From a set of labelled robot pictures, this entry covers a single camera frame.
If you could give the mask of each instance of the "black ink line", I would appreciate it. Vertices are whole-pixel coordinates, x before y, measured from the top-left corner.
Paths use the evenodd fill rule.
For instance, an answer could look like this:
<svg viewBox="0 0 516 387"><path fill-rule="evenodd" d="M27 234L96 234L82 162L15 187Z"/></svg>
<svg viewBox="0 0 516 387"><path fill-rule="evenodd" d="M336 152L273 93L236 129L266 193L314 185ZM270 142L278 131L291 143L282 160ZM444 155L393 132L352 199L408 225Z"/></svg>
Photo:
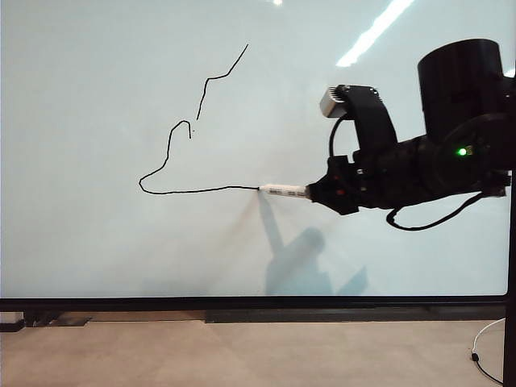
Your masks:
<svg viewBox="0 0 516 387"><path fill-rule="evenodd" d="M167 162L169 161L169 157L170 157L170 144L172 142L172 133L174 132L174 130L176 128L178 128L182 123L186 123L188 125L188 134L189 134L189 137L192 138L192 132L191 132L191 125L190 125L190 122L183 119L181 120L179 123L176 124L175 127L173 127L171 130L170 130L170 133L169 133L169 142L167 143L167 156L165 157L164 159L164 162L163 164L158 168L156 169L155 171L152 171L150 173L148 173L147 175L143 176L141 179L139 179L138 181L138 184L139 184L139 187L144 191L146 192L147 194L153 194L153 195L168 195L168 194L196 194L196 193L200 193L200 192L210 192L210 191L220 191L222 189L255 189L255 190L258 190L259 187L247 187L247 186L243 186L243 185L226 185L226 186L223 186L223 187L217 187L217 188L206 188L206 189L192 189L192 190L187 190L187 191L167 191L167 192L154 192L154 191L149 191L148 189L145 189L144 186L142 185L142 182L147 178L147 177L150 177L152 176L153 174L155 173L158 173L161 169L163 169L165 167L165 165L167 164Z"/></svg>
<svg viewBox="0 0 516 387"><path fill-rule="evenodd" d="M235 68L236 64L239 63L240 58L243 56L243 53L245 52L245 50L248 49L248 47L249 47L249 44L246 44L245 47L243 48L243 51L240 53L239 57L235 60L235 63L231 66L231 68L229 69L229 71L227 73L225 73L224 75L219 75L218 77L209 77L209 78L207 78L205 80L205 82L204 82L204 90L202 91L201 101L199 102L199 109L197 111L197 118L196 118L196 120L198 120L199 119L199 115L201 115L202 101L204 101L204 97L206 96L206 87L208 86L208 82L212 81L214 79L225 78L229 74L231 74L231 71L233 71L233 69Z"/></svg>

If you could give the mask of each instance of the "black cable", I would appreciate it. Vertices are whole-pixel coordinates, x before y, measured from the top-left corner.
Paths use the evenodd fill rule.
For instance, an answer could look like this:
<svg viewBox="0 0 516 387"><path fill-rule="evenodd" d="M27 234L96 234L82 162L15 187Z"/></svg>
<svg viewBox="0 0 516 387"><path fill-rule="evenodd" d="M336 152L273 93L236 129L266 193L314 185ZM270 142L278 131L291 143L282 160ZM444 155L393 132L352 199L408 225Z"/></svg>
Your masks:
<svg viewBox="0 0 516 387"><path fill-rule="evenodd" d="M433 223L427 224L426 226L404 227L404 226L400 226L399 224L397 224L394 221L394 217L396 216L398 211L401 210L403 207L395 208L392 211L390 211L387 214L387 217L385 218L385 220L392 227L396 227L396 228L398 228L400 230L405 230L405 231L421 231L421 230L426 230L428 228L435 227L435 226L438 226L441 223L446 222L448 219L451 219L454 216L458 215L464 208L466 208L467 206L471 206L473 203L478 202L482 198L485 198L485 194L479 193L479 194L473 196L472 198L469 198L468 200L466 200L464 203L462 203L462 205L459 208L457 208L455 211L451 212L450 214L446 215L444 218L441 218L441 219L439 219L439 220L437 220L437 221L435 221Z"/></svg>
<svg viewBox="0 0 516 387"><path fill-rule="evenodd" d="M335 153L333 152L333 143L335 140L335 133L337 132L337 129L339 129L340 123L344 121L344 116L340 117L336 122L333 128L331 129L330 133L330 141L328 143L329 151L330 151L330 157L334 157Z"/></svg>
<svg viewBox="0 0 516 387"><path fill-rule="evenodd" d="M499 381L496 377L493 377L490 375L487 371L485 371L480 363L481 358L476 354L475 352L471 354L471 359L475 362L476 367L479 369L480 372L484 374L485 377L489 378L491 381L494 381L495 383L498 383L499 385L503 385L502 381Z"/></svg>
<svg viewBox="0 0 516 387"><path fill-rule="evenodd" d="M201 115L202 101L204 101L204 97L206 96L206 87L208 86L208 82L212 81L214 79L220 79L220 78L227 77L229 74L231 74L231 71L233 71L233 69L235 68L236 64L239 63L240 58L242 58L243 53L245 52L245 50L248 49L248 47L249 47L249 44L246 44L245 47L243 48L243 51L240 53L239 57L236 58L235 63L233 63L233 65L227 71L227 73L225 73L224 75L219 75L218 77L209 77L209 78L207 78L205 80L205 82L204 82L204 90L202 91L201 102L199 102L199 109L197 111L197 118L196 119L199 119L199 115Z"/></svg>
<svg viewBox="0 0 516 387"><path fill-rule="evenodd" d="M147 178L147 177L150 177L152 176L153 174L155 173L158 173L161 169L163 169L165 167L165 165L167 164L167 162L169 161L169 157L170 157L170 143L172 142L172 133L174 132L174 130L179 127L182 123L186 123L188 125L188 133L190 135L190 138L191 138L191 131L190 131L190 122L189 121L186 121L186 120L181 120L179 123L176 124L175 127L173 127L171 130L170 130L170 133L169 133L169 142L167 144L167 156L165 157L164 159L164 162L163 164L158 168L156 169L155 171L152 171L150 173L148 173L147 175L143 176L141 179L139 179L138 181L138 184L139 184L139 187L144 191L146 192L147 194L153 194L153 195L168 195L168 194L196 194L196 193L201 193L201 192L211 192L211 191L220 191L222 189L255 189L255 190L258 190L260 189L259 187L248 187L248 186L245 186L245 185L225 185L223 187L217 187L217 188L206 188L206 189L189 189L189 190L186 190L186 191L166 191L166 192L155 192L155 191L149 191L148 189L145 189L144 186L142 185L142 182Z"/></svg>

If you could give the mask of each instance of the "floor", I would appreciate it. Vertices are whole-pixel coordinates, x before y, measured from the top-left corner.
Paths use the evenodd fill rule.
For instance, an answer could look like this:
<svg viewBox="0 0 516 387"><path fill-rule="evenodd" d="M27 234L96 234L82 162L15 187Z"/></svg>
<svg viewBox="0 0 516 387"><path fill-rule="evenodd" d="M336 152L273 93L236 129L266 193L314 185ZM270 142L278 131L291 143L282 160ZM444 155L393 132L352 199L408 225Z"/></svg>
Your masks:
<svg viewBox="0 0 516 387"><path fill-rule="evenodd" d="M488 322L90 322L2 335L2 386L494 385ZM479 340L501 378L503 324Z"/></svg>

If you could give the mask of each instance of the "white marker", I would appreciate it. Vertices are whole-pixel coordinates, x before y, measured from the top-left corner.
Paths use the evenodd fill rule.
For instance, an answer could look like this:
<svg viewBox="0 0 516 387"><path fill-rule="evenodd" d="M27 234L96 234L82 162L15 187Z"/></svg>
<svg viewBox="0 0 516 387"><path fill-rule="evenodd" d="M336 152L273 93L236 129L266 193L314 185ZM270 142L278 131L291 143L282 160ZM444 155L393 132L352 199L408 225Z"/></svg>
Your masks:
<svg viewBox="0 0 516 387"><path fill-rule="evenodd" d="M310 198L308 187L302 185L266 184L260 187L260 191L271 195L290 196L291 198Z"/></svg>

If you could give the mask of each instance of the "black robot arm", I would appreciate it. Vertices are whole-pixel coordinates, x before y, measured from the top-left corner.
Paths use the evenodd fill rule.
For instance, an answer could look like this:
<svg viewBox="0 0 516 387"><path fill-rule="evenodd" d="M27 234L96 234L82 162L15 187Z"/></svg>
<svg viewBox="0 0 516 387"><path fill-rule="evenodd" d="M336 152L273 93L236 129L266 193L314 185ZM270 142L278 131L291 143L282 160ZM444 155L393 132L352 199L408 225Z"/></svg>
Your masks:
<svg viewBox="0 0 516 387"><path fill-rule="evenodd" d="M313 202L340 214L359 206L393 209L388 221L396 226L393 216L404 206L479 193L460 211L480 198L505 195L508 171L516 167L516 89L514 79L503 76L498 45L446 45L425 56L418 72L427 133L400 143L374 88L339 85L327 91L322 112L338 119L327 174L308 186ZM360 149L353 163L333 150L344 120L355 122Z"/></svg>

